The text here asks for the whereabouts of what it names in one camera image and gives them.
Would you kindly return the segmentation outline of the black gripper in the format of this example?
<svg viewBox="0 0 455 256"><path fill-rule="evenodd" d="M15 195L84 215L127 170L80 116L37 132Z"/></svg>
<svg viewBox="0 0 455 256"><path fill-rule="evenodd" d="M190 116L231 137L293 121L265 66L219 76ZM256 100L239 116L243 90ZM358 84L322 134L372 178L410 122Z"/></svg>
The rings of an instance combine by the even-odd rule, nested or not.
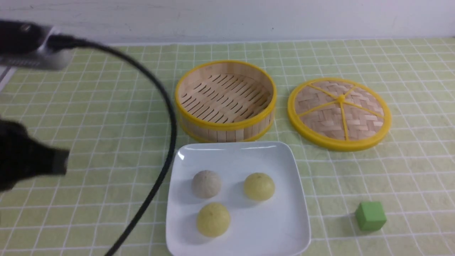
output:
<svg viewBox="0 0 455 256"><path fill-rule="evenodd" d="M0 191L10 191L21 181L40 176L64 176L70 150L43 144L24 125L0 122Z"/></svg>

